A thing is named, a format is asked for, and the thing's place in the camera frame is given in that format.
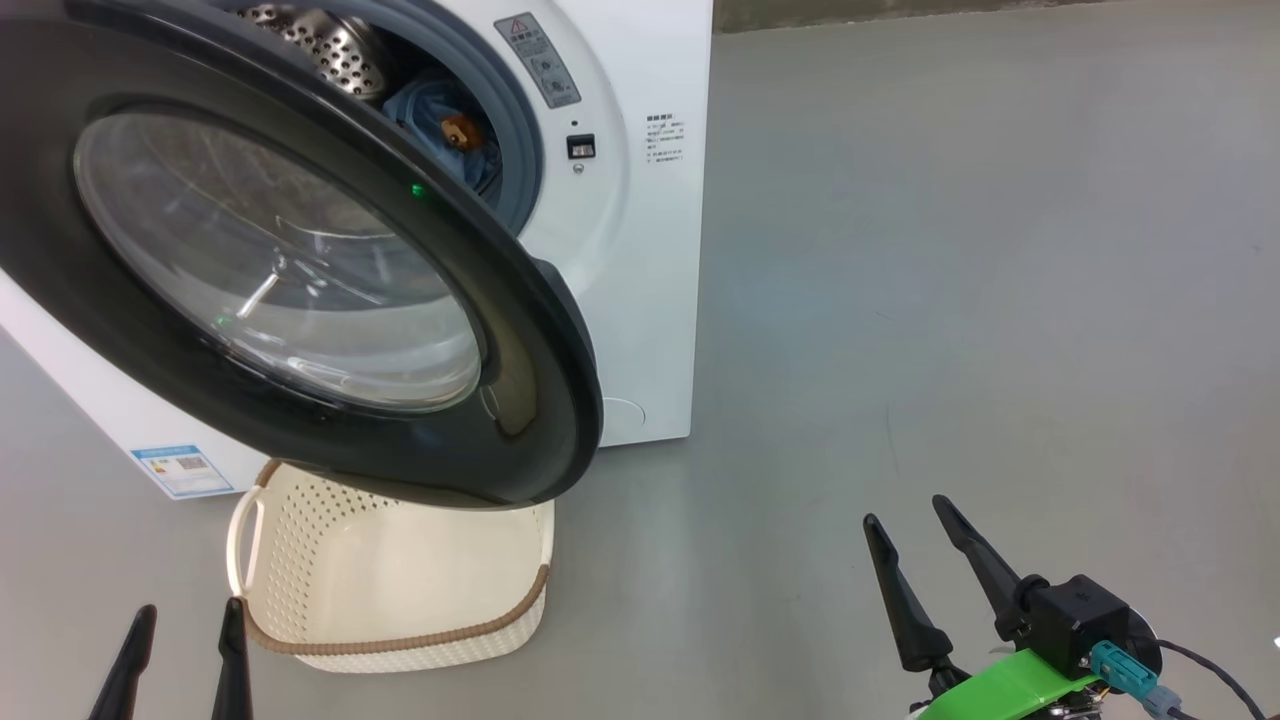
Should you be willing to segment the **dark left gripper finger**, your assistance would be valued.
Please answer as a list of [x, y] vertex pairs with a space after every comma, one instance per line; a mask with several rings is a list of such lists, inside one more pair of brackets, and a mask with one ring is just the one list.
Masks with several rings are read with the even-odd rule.
[[237, 597], [227, 601], [218, 637], [221, 670], [211, 719], [253, 719], [250, 656], [246, 646], [244, 606]]
[[137, 611], [90, 711], [90, 720], [133, 717], [140, 679], [150, 661], [156, 620], [157, 609], [152, 603]]

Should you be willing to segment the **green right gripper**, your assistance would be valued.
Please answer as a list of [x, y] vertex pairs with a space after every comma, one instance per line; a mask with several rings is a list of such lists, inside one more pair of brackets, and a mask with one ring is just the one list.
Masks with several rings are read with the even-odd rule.
[[[1039, 641], [1044, 628], [1036, 620], [1030, 597], [1044, 589], [1047, 580], [1037, 574], [1018, 575], [947, 496], [934, 495], [932, 506], [951, 544], [970, 564], [995, 612], [1000, 639]], [[899, 551], [877, 515], [864, 516], [863, 532], [902, 669], [933, 673], [948, 667], [954, 646], [923, 609], [900, 568]], [[1024, 719], [1097, 680], [1094, 674], [1069, 679], [1032, 650], [1021, 650], [943, 692], [915, 710], [914, 717]]]

